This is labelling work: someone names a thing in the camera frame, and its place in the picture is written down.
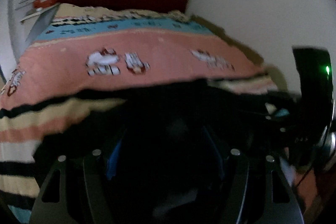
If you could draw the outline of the black hooded jacket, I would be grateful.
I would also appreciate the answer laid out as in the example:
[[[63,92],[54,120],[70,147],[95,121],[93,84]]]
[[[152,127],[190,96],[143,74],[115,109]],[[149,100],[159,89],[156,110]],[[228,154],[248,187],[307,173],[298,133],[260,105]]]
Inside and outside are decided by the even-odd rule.
[[[230,150],[269,155],[267,94],[237,95],[202,80],[108,92],[116,106],[43,139],[37,182],[63,151],[119,141],[117,223],[223,223]]]

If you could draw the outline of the beige round fan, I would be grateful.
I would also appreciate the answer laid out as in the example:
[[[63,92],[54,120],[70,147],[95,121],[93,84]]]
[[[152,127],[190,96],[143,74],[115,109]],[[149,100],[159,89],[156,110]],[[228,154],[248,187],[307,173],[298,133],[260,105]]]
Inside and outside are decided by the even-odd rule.
[[[288,91],[288,84],[285,79],[285,76],[277,66],[268,64],[264,67],[264,69],[268,73],[268,75],[271,77],[272,81],[276,84],[276,86],[278,87],[278,90],[282,92]]]

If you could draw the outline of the olive green cloth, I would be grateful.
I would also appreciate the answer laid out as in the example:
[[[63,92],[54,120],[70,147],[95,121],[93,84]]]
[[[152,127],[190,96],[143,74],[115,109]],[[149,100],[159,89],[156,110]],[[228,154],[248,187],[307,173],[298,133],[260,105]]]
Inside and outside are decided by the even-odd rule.
[[[263,65],[264,59],[257,51],[245,45],[244,43],[228,36],[224,28],[217,26],[216,24],[213,24],[212,22],[206,20],[205,18],[201,16],[192,15],[191,19],[197,22],[198,24],[203,25],[206,28],[208,28],[213,34],[220,37],[228,45],[238,48],[255,65]]]

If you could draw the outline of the pink Hello Kitty blanket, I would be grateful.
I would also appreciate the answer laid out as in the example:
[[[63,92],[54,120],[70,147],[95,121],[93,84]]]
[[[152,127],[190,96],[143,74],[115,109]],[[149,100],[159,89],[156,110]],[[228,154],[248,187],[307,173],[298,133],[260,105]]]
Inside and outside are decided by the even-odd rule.
[[[47,134],[117,105],[105,91],[205,78],[231,92],[277,89],[261,65],[179,11],[59,5],[1,90],[1,199],[28,223]]]

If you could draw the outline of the orange box on shelf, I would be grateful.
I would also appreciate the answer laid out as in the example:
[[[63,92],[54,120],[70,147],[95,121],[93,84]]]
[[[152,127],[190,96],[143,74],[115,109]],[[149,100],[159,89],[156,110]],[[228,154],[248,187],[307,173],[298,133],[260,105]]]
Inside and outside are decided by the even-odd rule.
[[[60,0],[35,0],[33,2],[33,8],[38,9],[38,8],[48,8],[51,7],[57,3],[59,3]]]

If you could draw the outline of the white wall shelf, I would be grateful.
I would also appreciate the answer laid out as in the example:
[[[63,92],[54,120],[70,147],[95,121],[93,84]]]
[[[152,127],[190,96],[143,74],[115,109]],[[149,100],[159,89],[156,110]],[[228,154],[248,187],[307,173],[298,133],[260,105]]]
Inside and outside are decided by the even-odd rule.
[[[30,18],[33,18],[35,16],[39,16],[42,13],[49,11],[51,9],[53,9],[54,7],[57,7],[59,4],[56,3],[50,7],[46,7],[46,8],[37,8],[37,9],[31,9],[30,11],[28,11],[25,16],[20,20],[21,23],[23,23],[25,20],[28,20]]]

